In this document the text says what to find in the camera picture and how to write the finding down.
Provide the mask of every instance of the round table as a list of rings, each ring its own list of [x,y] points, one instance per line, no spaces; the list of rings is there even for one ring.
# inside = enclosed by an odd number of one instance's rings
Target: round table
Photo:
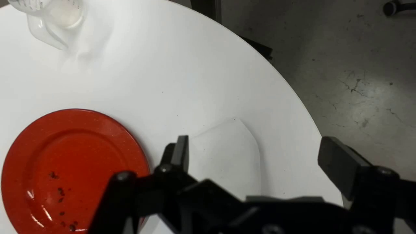
[[[153,165],[172,136],[240,119],[261,147],[265,195],[343,204],[318,165],[322,136],[297,94],[213,20],[164,0],[92,0],[70,51],[33,38],[25,15],[12,7],[0,9],[0,30],[2,163],[24,128],[64,108],[115,117]],[[0,233],[14,233],[3,203]]]

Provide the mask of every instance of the dark stain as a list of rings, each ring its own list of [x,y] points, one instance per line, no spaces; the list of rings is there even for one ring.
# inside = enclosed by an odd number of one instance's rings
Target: dark stain
[[[58,194],[59,194],[60,197],[66,197],[64,189],[63,189],[63,188],[59,188],[59,189],[58,189]]]
[[[366,129],[369,125],[369,119],[366,119],[363,123],[362,123],[362,128]]]
[[[77,227],[73,225],[73,224],[71,224],[71,225],[70,225],[70,232],[71,232],[71,233],[76,233],[76,230],[77,230]]]
[[[401,116],[398,116],[392,108],[388,110],[392,116],[395,116],[401,124],[416,129],[416,125],[409,124],[408,121],[404,121]]]
[[[57,175],[57,172],[54,172],[54,171],[50,173],[50,177],[54,178],[54,180],[60,178],[60,177]]]
[[[79,221],[75,221],[73,224],[70,225],[70,232],[75,233],[77,230]]]
[[[344,84],[350,93],[357,93],[357,94],[359,94],[359,95],[362,95],[365,98],[371,98],[371,97],[369,97],[369,95],[366,95],[366,94],[363,94],[362,91],[358,90],[361,82],[362,82],[362,80],[357,80],[354,87],[352,87],[352,86],[349,86],[349,84],[341,81],[341,84]]]

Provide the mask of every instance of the gray floor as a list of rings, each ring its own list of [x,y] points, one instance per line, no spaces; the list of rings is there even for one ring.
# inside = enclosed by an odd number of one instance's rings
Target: gray floor
[[[323,136],[416,181],[416,13],[387,19],[385,2],[223,0],[223,20],[275,50]]]

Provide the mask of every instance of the clear glass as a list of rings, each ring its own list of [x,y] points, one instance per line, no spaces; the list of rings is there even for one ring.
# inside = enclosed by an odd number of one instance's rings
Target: clear glass
[[[28,15],[32,34],[57,48],[68,46],[68,33],[83,21],[83,0],[10,0]]]
[[[210,178],[240,199],[262,195],[258,141],[240,119],[190,137],[190,175]]]

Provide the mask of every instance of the red plate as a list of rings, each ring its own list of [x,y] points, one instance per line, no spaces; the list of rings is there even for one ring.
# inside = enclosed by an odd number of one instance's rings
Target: red plate
[[[86,233],[109,180],[150,175],[135,137],[98,112],[67,110],[27,128],[3,168],[6,211],[20,234]]]

